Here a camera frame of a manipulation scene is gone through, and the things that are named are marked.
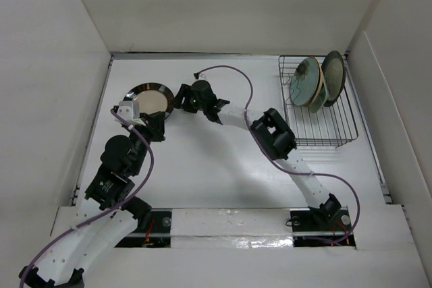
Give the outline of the teal round flower plate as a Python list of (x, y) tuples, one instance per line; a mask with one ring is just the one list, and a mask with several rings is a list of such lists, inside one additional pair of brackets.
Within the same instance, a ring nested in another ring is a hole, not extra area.
[(314, 94), (319, 78), (318, 65), (312, 56), (304, 59), (290, 80), (290, 98), (294, 105), (304, 106)]

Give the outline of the teal rectangular divided plate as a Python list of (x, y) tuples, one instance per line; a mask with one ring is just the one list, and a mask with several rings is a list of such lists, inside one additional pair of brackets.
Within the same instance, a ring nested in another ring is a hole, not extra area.
[(329, 95), (328, 90), (326, 88), (322, 88), (316, 101), (309, 107), (309, 111), (311, 113), (316, 113), (317, 111), (319, 111), (323, 107), (323, 105), (327, 102), (328, 95)]

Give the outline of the beige bird pattern plate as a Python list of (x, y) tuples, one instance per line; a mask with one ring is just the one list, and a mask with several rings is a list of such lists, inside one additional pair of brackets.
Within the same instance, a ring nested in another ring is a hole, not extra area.
[(318, 78), (317, 87), (315, 88), (314, 94), (311, 96), (310, 100), (304, 105), (305, 107), (310, 107), (316, 101), (323, 87), (324, 77), (323, 77), (323, 70), (321, 68), (321, 64), (319, 63), (316, 57), (313, 57), (313, 59), (316, 61), (318, 65), (319, 78)]

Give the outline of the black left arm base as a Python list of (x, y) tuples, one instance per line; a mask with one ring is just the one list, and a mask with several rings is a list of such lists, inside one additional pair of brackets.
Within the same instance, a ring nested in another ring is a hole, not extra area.
[(125, 236), (117, 248), (170, 248), (172, 209), (153, 209), (145, 227)]

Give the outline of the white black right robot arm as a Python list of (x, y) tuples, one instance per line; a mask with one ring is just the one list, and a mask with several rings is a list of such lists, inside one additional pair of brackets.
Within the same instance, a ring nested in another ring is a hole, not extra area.
[(188, 113), (201, 111), (211, 122), (249, 131), (261, 152), (292, 178), (312, 212), (314, 226), (328, 229), (336, 222), (342, 205), (304, 162), (293, 131), (276, 109), (261, 113), (236, 106), (217, 98), (206, 80), (182, 84), (173, 107)]

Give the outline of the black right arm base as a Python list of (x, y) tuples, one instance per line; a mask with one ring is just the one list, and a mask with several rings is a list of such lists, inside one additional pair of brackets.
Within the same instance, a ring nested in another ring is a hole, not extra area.
[(290, 218), (286, 220), (285, 225), (292, 230), (295, 248), (356, 246), (353, 234), (335, 243), (352, 228), (350, 215), (346, 209), (341, 209), (335, 219), (326, 225), (319, 225), (310, 210), (291, 210)]

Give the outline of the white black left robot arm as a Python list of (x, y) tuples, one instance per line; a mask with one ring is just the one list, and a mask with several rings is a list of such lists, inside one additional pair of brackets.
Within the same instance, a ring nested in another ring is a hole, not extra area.
[(127, 234), (149, 227), (151, 206), (137, 197), (142, 186), (131, 178), (139, 175), (146, 156), (154, 156), (151, 142), (164, 141), (165, 112), (134, 114), (117, 105), (111, 113), (129, 135), (108, 139), (70, 228), (22, 269), (21, 287), (83, 287)]

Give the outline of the black striped rim plate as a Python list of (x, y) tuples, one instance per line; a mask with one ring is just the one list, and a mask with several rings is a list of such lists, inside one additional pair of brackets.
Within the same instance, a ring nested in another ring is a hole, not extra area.
[(165, 113), (165, 119), (167, 119), (173, 111), (174, 95), (166, 85), (147, 82), (129, 90), (124, 100), (137, 101), (140, 113), (150, 115), (161, 111)]

